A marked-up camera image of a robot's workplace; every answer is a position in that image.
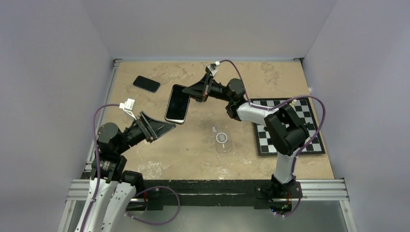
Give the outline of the black phone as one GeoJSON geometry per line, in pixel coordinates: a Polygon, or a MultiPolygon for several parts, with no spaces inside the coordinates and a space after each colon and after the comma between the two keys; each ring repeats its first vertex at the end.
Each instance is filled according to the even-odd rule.
{"type": "Polygon", "coordinates": [[[190,95],[183,92],[185,88],[182,85],[173,85],[164,116],[166,121],[176,124],[185,123],[190,103],[190,95]]]}

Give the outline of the blue phone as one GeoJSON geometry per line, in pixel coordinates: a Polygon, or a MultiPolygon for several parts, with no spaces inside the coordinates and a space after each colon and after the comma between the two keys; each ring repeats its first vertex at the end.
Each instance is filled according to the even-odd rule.
{"type": "Polygon", "coordinates": [[[136,77],[132,84],[137,88],[141,88],[151,93],[156,93],[161,86],[159,82],[140,75],[136,77]]]}

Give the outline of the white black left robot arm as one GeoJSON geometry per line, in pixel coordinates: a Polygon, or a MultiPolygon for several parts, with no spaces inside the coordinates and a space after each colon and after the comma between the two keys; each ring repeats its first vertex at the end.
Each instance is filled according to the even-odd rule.
{"type": "Polygon", "coordinates": [[[143,175],[126,171],[123,153],[142,141],[153,142],[176,127],[140,112],[132,124],[120,130],[112,122],[97,131],[96,159],[92,162],[88,196],[76,232],[112,232],[132,198],[145,191],[143,175]]]}

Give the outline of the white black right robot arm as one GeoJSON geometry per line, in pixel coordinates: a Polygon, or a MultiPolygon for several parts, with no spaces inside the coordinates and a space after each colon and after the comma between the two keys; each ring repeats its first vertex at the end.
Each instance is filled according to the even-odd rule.
{"type": "Polygon", "coordinates": [[[225,109],[231,119],[263,126],[277,151],[277,164],[268,197],[290,196],[295,190],[298,198],[302,198],[294,169],[296,159],[309,138],[309,131],[307,124],[289,104],[284,103],[275,109],[258,106],[245,99],[246,90],[241,79],[231,79],[224,86],[210,74],[205,74],[199,82],[182,91],[198,102],[205,102],[208,97],[226,101],[225,109]]]}

